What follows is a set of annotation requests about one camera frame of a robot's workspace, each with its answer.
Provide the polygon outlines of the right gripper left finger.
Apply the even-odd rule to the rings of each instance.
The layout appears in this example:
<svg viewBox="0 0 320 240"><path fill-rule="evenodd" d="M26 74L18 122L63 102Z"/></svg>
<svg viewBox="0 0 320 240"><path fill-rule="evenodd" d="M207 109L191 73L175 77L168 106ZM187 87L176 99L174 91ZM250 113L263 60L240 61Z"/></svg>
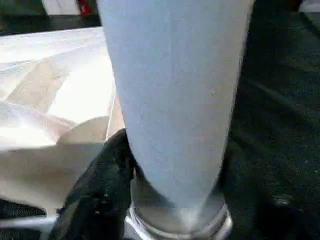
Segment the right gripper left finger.
<svg viewBox="0 0 320 240"><path fill-rule="evenodd" d="M122 240L135 165L123 128L107 140L67 195L56 220L56 239Z"/></svg>

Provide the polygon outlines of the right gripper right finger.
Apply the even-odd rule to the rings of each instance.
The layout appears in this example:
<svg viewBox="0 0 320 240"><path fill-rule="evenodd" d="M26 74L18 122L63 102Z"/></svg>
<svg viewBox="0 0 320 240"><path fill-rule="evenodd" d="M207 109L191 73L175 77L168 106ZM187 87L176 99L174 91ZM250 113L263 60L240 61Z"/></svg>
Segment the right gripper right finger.
<svg viewBox="0 0 320 240"><path fill-rule="evenodd" d="M221 189L233 222L230 240L318 240L319 210L296 192L268 157L249 157L229 141Z"/></svg>

